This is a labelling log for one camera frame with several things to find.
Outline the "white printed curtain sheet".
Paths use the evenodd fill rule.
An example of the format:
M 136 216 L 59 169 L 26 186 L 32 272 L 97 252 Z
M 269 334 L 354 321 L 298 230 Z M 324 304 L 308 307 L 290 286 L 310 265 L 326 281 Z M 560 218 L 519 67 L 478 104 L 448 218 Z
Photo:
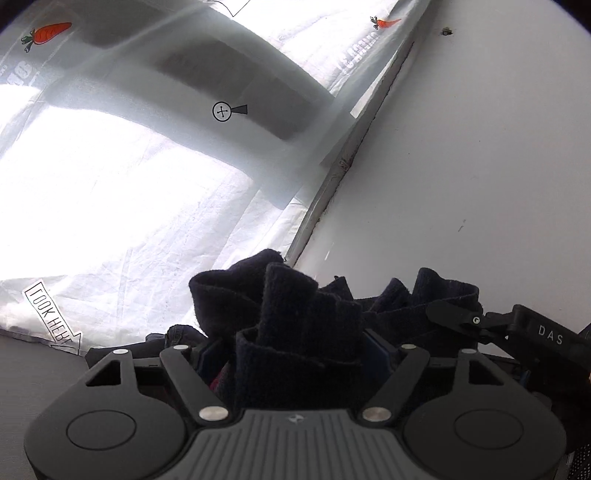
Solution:
M 296 261 L 427 1 L 5 1 L 1 331 L 81 355 Z

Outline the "red striped folded garment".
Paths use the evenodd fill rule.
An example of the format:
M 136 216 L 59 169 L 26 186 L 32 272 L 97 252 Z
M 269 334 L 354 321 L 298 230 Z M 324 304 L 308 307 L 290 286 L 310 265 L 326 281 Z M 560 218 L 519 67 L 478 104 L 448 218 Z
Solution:
M 224 389 L 226 381 L 228 381 L 229 370 L 230 365 L 226 363 L 217 376 L 213 379 L 211 385 L 209 385 L 209 389 L 216 395 L 221 395 L 221 391 Z

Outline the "navy blue knit sweater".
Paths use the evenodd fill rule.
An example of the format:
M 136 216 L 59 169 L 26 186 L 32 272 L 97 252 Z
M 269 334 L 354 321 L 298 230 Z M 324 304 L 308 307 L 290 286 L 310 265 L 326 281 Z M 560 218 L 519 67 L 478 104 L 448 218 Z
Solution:
M 198 329 L 174 325 L 128 345 L 136 358 L 177 344 L 229 340 L 228 381 L 217 395 L 232 410 L 359 408 L 376 390 L 363 354 L 363 331 L 393 345 L 412 343 L 453 356 L 459 337 L 432 323 L 427 306 L 443 300 L 481 313 L 477 286 L 419 270 L 412 290 L 397 278 L 377 297 L 356 299 L 345 278 L 325 287 L 266 249 L 225 270 L 193 276 L 188 287 Z

